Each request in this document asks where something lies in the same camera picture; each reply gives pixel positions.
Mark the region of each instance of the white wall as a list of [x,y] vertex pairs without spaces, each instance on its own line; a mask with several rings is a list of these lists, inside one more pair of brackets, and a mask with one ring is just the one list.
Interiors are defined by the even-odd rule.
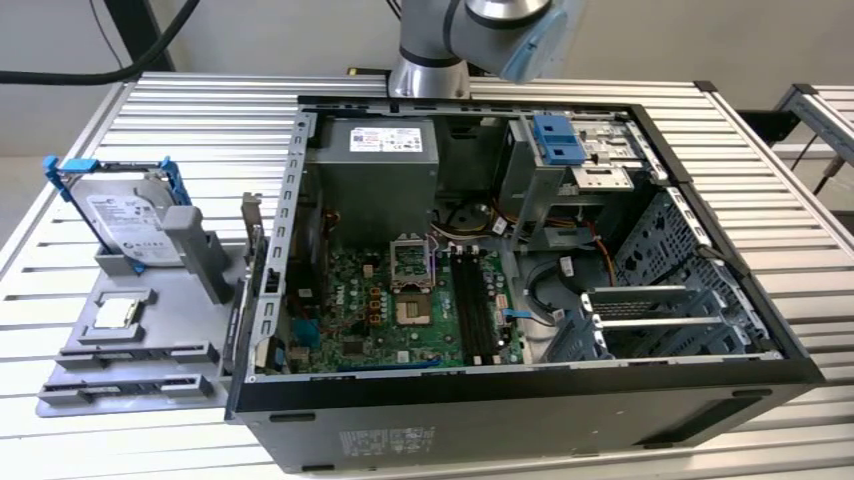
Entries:
[[[152,0],[161,25],[181,3]],[[769,107],[792,82],[854,83],[851,25],[851,0],[588,0],[564,77],[711,80]],[[396,46],[381,0],[205,0],[172,53],[190,71],[340,74],[389,68]]]
[[[182,1],[150,0],[161,28]],[[565,76],[708,79],[767,107],[793,81],[854,83],[849,25],[851,0],[588,0]],[[170,54],[181,71],[336,75],[389,68],[396,48],[381,0],[204,0]],[[85,0],[0,0],[0,69],[114,69]],[[0,85],[0,156],[62,153],[103,91]]]
[[[165,29],[184,0],[150,0]],[[204,0],[169,49],[178,70],[342,75],[389,68],[398,23],[382,0]]]
[[589,0],[565,76],[711,80],[739,108],[854,84],[851,0]]
[[[99,0],[94,3],[102,8]],[[86,0],[0,0],[0,70],[94,73],[115,68]],[[106,89],[0,85],[0,157],[65,153]]]

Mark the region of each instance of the gray floor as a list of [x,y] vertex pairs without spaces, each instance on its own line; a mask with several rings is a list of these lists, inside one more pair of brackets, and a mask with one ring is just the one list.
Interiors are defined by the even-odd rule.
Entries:
[[0,246],[45,184],[39,157],[0,157]]

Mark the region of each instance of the green circuit board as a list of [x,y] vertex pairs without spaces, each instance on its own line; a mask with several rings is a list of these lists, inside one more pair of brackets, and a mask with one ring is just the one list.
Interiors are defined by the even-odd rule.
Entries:
[[[414,258],[412,260],[405,263],[413,265]],[[408,297],[402,296],[412,294],[392,292],[389,267],[388,251],[342,249],[332,252],[326,305],[318,319],[320,341],[309,349],[308,361],[300,362],[301,373],[465,365],[446,253],[436,252],[436,284],[424,297],[429,305],[428,324],[398,324],[404,307],[394,300],[400,299],[405,305],[401,299]],[[502,317],[497,314],[496,299],[506,302],[506,308],[512,306],[496,255],[484,257],[481,270],[484,282],[494,292],[486,301],[496,320],[494,338],[498,338]],[[378,309],[370,302],[378,302]],[[500,349],[500,363],[521,363],[518,340],[517,329],[512,328],[512,341]]]

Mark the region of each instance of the case sticker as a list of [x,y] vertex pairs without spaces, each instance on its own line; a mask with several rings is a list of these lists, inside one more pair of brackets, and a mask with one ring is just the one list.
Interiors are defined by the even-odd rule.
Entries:
[[420,152],[420,128],[353,128],[349,131],[350,152]]
[[436,427],[349,430],[338,433],[344,456],[428,453]]
[[180,263],[177,250],[148,200],[132,195],[89,195],[85,201],[128,257],[142,264]]

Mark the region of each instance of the hard drive label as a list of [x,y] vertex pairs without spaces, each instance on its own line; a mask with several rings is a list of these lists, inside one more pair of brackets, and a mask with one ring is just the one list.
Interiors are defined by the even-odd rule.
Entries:
[[121,253],[145,265],[180,263],[150,202],[130,195],[89,195],[85,200]]

